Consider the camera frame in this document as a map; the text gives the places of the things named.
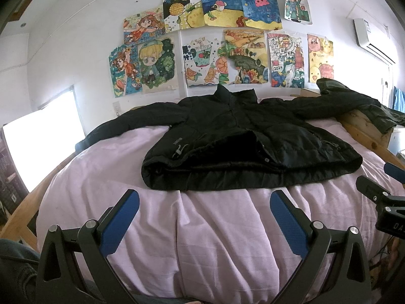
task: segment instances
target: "colorful drawing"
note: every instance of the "colorful drawing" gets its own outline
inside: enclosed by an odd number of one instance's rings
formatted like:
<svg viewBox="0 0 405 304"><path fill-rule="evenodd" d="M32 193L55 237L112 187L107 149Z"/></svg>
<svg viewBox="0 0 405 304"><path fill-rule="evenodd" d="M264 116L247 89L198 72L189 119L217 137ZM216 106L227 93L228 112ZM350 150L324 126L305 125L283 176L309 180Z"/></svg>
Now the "colorful drawing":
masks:
<svg viewBox="0 0 405 304"><path fill-rule="evenodd" d="M194 39L183 46L187 85L227 84L228 63L225 55L225 42L219 41L216 35Z"/></svg>
<svg viewBox="0 0 405 304"><path fill-rule="evenodd" d="M162 7L150 9L124 19L124 44L147 42L165 35Z"/></svg>
<svg viewBox="0 0 405 304"><path fill-rule="evenodd" d="M242 0L246 26L270 31L283 28L277 0Z"/></svg>
<svg viewBox="0 0 405 304"><path fill-rule="evenodd" d="M138 45L141 83L144 93L178 88L175 76L175 54L169 38Z"/></svg>
<svg viewBox="0 0 405 304"><path fill-rule="evenodd" d="M241 0L202 0L205 23L209 26L244 27Z"/></svg>
<svg viewBox="0 0 405 304"><path fill-rule="evenodd" d="M201 0L163 0L166 33L205 26Z"/></svg>
<svg viewBox="0 0 405 304"><path fill-rule="evenodd" d="M333 79L333 42L308 34L309 82L320 78Z"/></svg>
<svg viewBox="0 0 405 304"><path fill-rule="evenodd" d="M304 57L300 37L267 34L271 58L271 86L303 88Z"/></svg>
<svg viewBox="0 0 405 304"><path fill-rule="evenodd" d="M142 91L136 46L128 47L124 44L115 48L111 52L109 60L116 97Z"/></svg>
<svg viewBox="0 0 405 304"><path fill-rule="evenodd" d="M284 17L289 21L312 24L308 0L285 0Z"/></svg>
<svg viewBox="0 0 405 304"><path fill-rule="evenodd" d="M260 30L225 30L226 55L238 70L235 83L269 80L265 34Z"/></svg>

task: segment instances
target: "bright window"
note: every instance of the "bright window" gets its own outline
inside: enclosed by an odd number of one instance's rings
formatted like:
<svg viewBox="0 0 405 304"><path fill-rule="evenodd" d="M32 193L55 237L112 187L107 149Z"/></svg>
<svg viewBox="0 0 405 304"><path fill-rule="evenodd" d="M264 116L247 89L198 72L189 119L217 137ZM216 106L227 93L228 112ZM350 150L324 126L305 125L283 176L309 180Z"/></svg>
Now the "bright window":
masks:
<svg viewBox="0 0 405 304"><path fill-rule="evenodd" d="M3 130L15 167L30 192L85 137L72 90Z"/></svg>

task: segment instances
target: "black puffer jacket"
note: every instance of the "black puffer jacket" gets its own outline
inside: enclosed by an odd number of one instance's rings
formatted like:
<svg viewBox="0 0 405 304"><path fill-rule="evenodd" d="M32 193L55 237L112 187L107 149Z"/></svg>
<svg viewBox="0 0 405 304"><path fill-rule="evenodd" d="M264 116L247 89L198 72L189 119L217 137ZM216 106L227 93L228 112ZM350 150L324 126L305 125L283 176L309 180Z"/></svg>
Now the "black puffer jacket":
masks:
<svg viewBox="0 0 405 304"><path fill-rule="evenodd" d="M187 97L131 110L93 130L76 145L94 143L144 126L171 126L142 164L156 190L274 188L352 173L362 157L346 142L305 119L329 118L377 100L352 92L292 101L264 99L255 91Z"/></svg>

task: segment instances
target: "landscape drawing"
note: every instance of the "landscape drawing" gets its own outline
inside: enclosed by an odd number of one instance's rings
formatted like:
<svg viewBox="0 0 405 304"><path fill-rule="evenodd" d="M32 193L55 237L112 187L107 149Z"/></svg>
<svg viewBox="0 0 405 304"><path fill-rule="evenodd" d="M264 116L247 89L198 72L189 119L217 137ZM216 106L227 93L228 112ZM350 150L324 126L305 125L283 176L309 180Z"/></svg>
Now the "landscape drawing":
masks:
<svg viewBox="0 0 405 304"><path fill-rule="evenodd" d="M238 70L235 82L269 81L265 34L261 30L225 30L226 55Z"/></svg>

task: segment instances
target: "blue cloth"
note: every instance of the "blue cloth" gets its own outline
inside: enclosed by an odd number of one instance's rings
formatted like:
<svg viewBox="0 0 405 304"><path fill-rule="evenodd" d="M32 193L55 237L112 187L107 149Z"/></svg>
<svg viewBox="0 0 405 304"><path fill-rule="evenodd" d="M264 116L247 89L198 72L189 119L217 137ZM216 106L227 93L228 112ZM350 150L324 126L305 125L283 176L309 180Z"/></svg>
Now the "blue cloth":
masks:
<svg viewBox="0 0 405 304"><path fill-rule="evenodd" d="M392 108L405 113L405 93L397 87L394 87L394 106Z"/></svg>

